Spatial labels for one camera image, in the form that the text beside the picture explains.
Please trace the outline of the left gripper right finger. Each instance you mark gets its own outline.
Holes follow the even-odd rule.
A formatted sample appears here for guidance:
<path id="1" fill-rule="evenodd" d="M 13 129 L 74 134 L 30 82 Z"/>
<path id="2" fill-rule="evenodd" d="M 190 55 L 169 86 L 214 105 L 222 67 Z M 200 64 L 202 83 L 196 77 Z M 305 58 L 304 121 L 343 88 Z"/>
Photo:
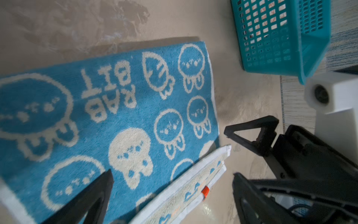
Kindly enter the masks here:
<path id="1" fill-rule="evenodd" d="M 258 179 L 234 174 L 242 224 L 356 224 L 357 181 Z"/>

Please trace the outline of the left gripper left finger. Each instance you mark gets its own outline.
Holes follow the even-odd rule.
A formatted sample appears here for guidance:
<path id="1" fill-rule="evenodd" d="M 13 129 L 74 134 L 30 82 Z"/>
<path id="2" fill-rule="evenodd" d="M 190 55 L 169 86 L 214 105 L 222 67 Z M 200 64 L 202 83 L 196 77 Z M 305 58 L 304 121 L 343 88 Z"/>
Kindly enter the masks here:
<path id="1" fill-rule="evenodd" d="M 108 208 L 114 179 L 109 169 L 81 191 L 45 224 L 102 224 Z"/>

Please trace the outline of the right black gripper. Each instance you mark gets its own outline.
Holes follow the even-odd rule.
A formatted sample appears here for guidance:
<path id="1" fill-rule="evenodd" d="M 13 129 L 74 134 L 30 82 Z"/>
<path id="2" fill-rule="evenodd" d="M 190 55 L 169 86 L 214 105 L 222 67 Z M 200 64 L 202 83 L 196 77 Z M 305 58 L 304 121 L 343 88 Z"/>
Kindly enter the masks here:
<path id="1" fill-rule="evenodd" d="M 343 154 L 300 126 L 277 136 L 278 124 L 279 119 L 270 115 L 227 126 L 224 135 L 264 156 L 276 176 L 274 185 L 293 181 L 358 183 L 358 166 Z"/>

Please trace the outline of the blue bunny pattern towel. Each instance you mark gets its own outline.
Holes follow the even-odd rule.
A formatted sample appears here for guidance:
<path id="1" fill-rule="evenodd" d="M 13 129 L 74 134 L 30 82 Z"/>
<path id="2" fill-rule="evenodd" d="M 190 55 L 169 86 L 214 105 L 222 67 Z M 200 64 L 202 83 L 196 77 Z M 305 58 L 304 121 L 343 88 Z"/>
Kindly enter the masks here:
<path id="1" fill-rule="evenodd" d="M 1 78 L 1 210 L 40 224 L 111 171 L 106 224 L 126 224 L 219 147 L 204 42 Z"/>

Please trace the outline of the small red towel tag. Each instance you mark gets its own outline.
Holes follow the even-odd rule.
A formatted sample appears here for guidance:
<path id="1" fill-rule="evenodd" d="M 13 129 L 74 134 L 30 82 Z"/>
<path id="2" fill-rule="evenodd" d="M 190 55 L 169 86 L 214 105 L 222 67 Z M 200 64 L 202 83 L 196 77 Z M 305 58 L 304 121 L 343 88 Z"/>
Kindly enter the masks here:
<path id="1" fill-rule="evenodd" d="M 205 186 L 204 189 L 201 191 L 204 200 L 207 198 L 209 192 L 210 192 L 210 188 L 208 186 Z"/>

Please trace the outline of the teal plastic basket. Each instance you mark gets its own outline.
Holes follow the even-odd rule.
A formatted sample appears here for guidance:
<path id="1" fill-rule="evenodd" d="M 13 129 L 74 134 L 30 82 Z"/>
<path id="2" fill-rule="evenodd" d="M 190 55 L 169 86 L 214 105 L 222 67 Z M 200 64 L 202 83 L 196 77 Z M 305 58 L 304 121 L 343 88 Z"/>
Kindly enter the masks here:
<path id="1" fill-rule="evenodd" d="M 312 77 L 331 42 L 329 0 L 238 0 L 232 10 L 243 69 Z"/>

